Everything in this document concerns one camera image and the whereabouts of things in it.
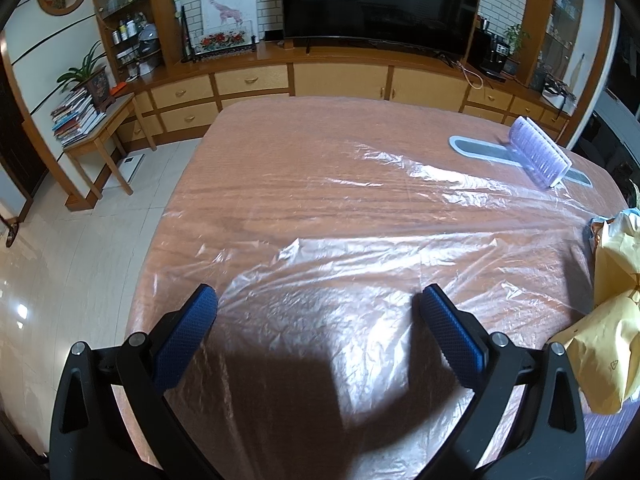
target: wooden side table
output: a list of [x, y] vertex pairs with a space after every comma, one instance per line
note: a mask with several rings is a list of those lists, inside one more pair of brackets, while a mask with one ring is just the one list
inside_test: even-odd
[[104, 147], [104, 143], [113, 137], [113, 142], [120, 152], [120, 155], [127, 155], [127, 152], [124, 150], [122, 142], [116, 133], [116, 129], [124, 122], [124, 119], [129, 117], [131, 112], [136, 114], [138, 122], [140, 123], [140, 129], [142, 129], [142, 133], [145, 134], [146, 140], [149, 142], [149, 147], [155, 151], [157, 149], [156, 143], [154, 142], [153, 137], [145, 129], [145, 123], [142, 120], [142, 113], [140, 112], [140, 107], [138, 106], [138, 102], [136, 101], [134, 94], [127, 94], [122, 97], [118, 97], [116, 102], [107, 108], [107, 116], [100, 121], [88, 136], [84, 139], [78, 140], [78, 142], [66, 146], [63, 150], [71, 160], [71, 163], [74, 165], [76, 170], [78, 170], [78, 173], [82, 176], [82, 179], [86, 182], [91, 191], [95, 193], [98, 199], [102, 198], [102, 193], [97, 187], [95, 187], [95, 184], [86, 174], [82, 165], [78, 161], [78, 157], [96, 151], [100, 153], [102, 160], [105, 161], [106, 165], [110, 168], [111, 173], [113, 173], [118, 179], [120, 187], [124, 189], [128, 195], [132, 195], [133, 190], [131, 189], [131, 186], [124, 179], [116, 163]]

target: stack of books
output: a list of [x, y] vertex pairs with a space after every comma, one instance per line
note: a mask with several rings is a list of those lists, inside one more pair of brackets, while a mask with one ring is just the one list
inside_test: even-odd
[[95, 109], [86, 88], [79, 88], [52, 111], [53, 133], [63, 146], [68, 146], [86, 137], [105, 116]]

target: cabinet drawer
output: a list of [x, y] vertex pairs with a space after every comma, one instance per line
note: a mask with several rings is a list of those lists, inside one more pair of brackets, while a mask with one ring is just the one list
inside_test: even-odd
[[152, 89], [151, 93], [158, 108], [188, 103], [198, 99], [213, 97], [211, 81], [208, 75], [185, 79]]
[[543, 124], [546, 124], [547, 126], [551, 126], [554, 130], [560, 131], [564, 128], [564, 124], [566, 123], [566, 118], [560, 116], [556, 119], [557, 116], [558, 116], [558, 112], [545, 109], [544, 113], [542, 114], [542, 119], [540, 119], [540, 122]]
[[424, 70], [396, 68], [391, 100], [457, 112], [465, 98], [466, 81]]
[[239, 103], [240, 101], [247, 101], [249, 99], [260, 99], [260, 98], [273, 98], [275, 96], [286, 96], [289, 97], [289, 94], [270, 94], [268, 96], [265, 95], [251, 95], [249, 97], [236, 97], [234, 99], [224, 99], [222, 101], [222, 107], [223, 108], [229, 108], [232, 104], [234, 103]]
[[511, 94], [500, 92], [499, 90], [491, 90], [484, 86], [481, 90], [472, 88], [469, 91], [469, 97], [466, 98], [466, 100], [490, 106], [491, 108], [498, 108], [498, 110], [506, 110], [509, 108], [512, 97], [513, 96]]
[[216, 84], [220, 95], [269, 88], [288, 88], [287, 65], [257, 66], [217, 72]]
[[529, 101], [525, 101], [524, 99], [516, 97], [513, 100], [513, 104], [511, 105], [509, 111], [513, 114], [521, 115], [523, 117], [530, 117], [534, 121], [539, 121], [540, 117], [542, 117], [544, 108], [540, 105], [536, 105], [530, 103]]
[[[157, 115], [149, 115], [149, 117], [143, 117], [145, 121], [145, 129], [152, 136], [162, 134], [162, 126]], [[143, 139], [145, 134], [140, 129], [138, 121], [129, 121], [128, 123], [121, 124], [116, 130], [116, 133], [120, 137], [122, 142], [131, 142], [132, 140]]]
[[481, 119], [488, 119], [494, 123], [501, 123], [504, 118], [504, 114], [501, 114], [500, 112], [492, 112], [491, 110], [476, 108], [474, 106], [465, 106], [462, 113], [466, 115], [473, 115], [473, 117], [480, 117]]
[[184, 130], [194, 126], [210, 126], [218, 114], [215, 103], [187, 106], [160, 114], [167, 131]]
[[296, 95], [362, 97], [385, 96], [387, 65], [358, 63], [299, 63], [293, 67]]

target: yellow paper bag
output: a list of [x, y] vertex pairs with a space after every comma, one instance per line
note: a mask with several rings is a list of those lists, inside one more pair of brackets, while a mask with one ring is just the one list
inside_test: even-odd
[[551, 341], [564, 345], [592, 412], [617, 413], [640, 386], [640, 216], [594, 222], [596, 307]]

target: potted plant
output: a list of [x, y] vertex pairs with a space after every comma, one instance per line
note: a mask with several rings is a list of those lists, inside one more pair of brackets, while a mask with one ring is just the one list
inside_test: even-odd
[[89, 53], [84, 56], [80, 68], [71, 67], [68, 72], [63, 73], [58, 78], [58, 82], [65, 84], [63, 89], [66, 89], [71, 83], [76, 83], [73, 90], [84, 86], [91, 94], [96, 109], [103, 112], [116, 99], [109, 92], [109, 79], [105, 72], [106, 67], [103, 66], [94, 72], [98, 60], [106, 55], [106, 53], [102, 53], [99, 56], [95, 56], [95, 50], [99, 44], [100, 41], [96, 41], [94, 46], [91, 47]]
[[511, 53], [507, 58], [507, 61], [504, 63], [504, 71], [509, 74], [515, 76], [518, 72], [518, 66], [520, 65], [520, 61], [518, 58], [520, 57], [520, 49], [522, 48], [522, 41], [525, 38], [531, 38], [528, 32], [522, 30], [522, 24], [516, 23], [515, 25], [511, 25], [511, 27], [507, 27], [504, 31], [504, 38], [509, 43]]

